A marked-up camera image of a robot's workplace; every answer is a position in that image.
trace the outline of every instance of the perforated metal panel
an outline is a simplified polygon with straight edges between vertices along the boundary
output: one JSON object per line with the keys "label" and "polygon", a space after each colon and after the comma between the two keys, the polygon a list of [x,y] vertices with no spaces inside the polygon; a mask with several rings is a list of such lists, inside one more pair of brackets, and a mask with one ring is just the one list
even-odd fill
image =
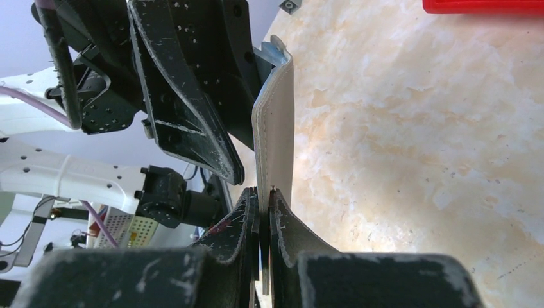
{"label": "perforated metal panel", "polygon": [[[108,209],[108,214],[104,220],[104,225],[111,233],[112,237],[123,247],[126,242],[127,231],[132,222],[133,215],[122,212],[114,207]],[[100,232],[97,240],[94,243],[95,248],[109,248],[112,247],[108,239],[104,236],[103,232]]]}
{"label": "perforated metal panel", "polygon": [[128,247],[145,247],[155,234],[158,223],[150,218],[134,217],[130,225]]}

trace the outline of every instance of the stitching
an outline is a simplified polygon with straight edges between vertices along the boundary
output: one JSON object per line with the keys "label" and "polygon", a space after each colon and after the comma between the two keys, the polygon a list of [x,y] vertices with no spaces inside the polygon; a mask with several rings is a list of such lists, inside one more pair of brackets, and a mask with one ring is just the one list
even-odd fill
{"label": "stitching", "polygon": [[[274,98],[274,95],[276,94],[276,91],[277,91],[278,87],[280,86],[280,81],[283,80],[283,78],[285,77],[285,75],[287,73],[289,73],[289,72],[291,72],[293,70],[293,67],[294,67],[293,60],[291,60],[291,67],[288,68],[287,70],[285,70],[278,77],[278,83],[276,83],[274,88],[272,88],[271,95],[270,95],[270,100],[268,101],[268,104],[266,105],[265,109],[263,110],[263,114],[265,116],[264,116],[263,123],[262,123],[262,135],[263,135],[263,138],[264,138],[264,161],[265,162],[268,161],[268,143],[267,143],[267,138],[266,138],[266,113],[268,112],[268,108],[270,107],[271,102],[272,102],[272,100]],[[267,173],[265,182],[268,182],[268,176],[269,176],[269,174]]]}

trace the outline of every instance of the beige leather case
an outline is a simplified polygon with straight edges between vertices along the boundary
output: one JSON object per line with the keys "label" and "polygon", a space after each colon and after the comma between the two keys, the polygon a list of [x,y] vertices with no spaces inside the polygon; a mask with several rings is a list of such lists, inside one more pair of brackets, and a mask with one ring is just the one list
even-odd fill
{"label": "beige leather case", "polygon": [[287,58],[269,75],[255,105],[251,120],[255,134],[259,210],[268,211],[270,190],[280,189],[291,203],[294,148],[293,58],[275,35],[270,42]]}

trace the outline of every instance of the marble table surface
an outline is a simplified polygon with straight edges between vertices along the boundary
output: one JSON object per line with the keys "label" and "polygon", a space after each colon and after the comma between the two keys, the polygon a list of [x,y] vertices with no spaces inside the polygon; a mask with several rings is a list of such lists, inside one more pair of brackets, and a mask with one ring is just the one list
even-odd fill
{"label": "marble table surface", "polygon": [[[294,56],[294,213],[345,252],[452,255],[487,307],[540,307],[542,29],[415,0],[280,12],[269,35]],[[253,152],[237,148],[255,185]]]}

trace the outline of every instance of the red tray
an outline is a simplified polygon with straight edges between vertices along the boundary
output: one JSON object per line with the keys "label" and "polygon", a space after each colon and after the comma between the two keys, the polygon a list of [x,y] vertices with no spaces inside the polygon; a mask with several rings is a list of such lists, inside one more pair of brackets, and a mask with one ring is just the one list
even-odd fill
{"label": "red tray", "polygon": [[423,0],[429,14],[544,15],[544,0]]}

